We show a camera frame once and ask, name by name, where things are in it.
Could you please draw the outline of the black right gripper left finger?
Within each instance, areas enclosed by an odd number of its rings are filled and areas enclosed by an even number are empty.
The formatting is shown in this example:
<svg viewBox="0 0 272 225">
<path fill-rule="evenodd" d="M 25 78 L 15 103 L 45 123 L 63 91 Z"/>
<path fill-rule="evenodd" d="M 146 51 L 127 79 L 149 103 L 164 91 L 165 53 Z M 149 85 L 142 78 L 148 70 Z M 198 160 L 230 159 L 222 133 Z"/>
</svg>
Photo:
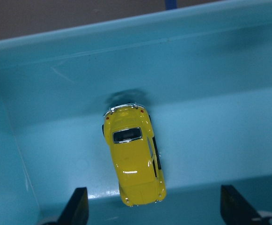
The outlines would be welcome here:
<svg viewBox="0 0 272 225">
<path fill-rule="evenodd" d="M 58 225 L 86 225 L 89 218 L 88 192 L 86 187 L 74 190 L 66 207 L 57 220 Z"/>
</svg>

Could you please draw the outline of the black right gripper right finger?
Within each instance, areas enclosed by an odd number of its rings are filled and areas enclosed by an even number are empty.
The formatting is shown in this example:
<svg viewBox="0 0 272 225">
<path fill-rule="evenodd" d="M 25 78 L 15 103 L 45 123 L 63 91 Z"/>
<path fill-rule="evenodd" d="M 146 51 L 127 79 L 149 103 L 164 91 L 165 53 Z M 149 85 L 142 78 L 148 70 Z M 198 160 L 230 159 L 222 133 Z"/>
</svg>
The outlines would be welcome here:
<svg viewBox="0 0 272 225">
<path fill-rule="evenodd" d="M 272 212 L 257 211 L 232 185 L 221 185 L 220 214 L 227 225 L 272 225 Z"/>
</svg>

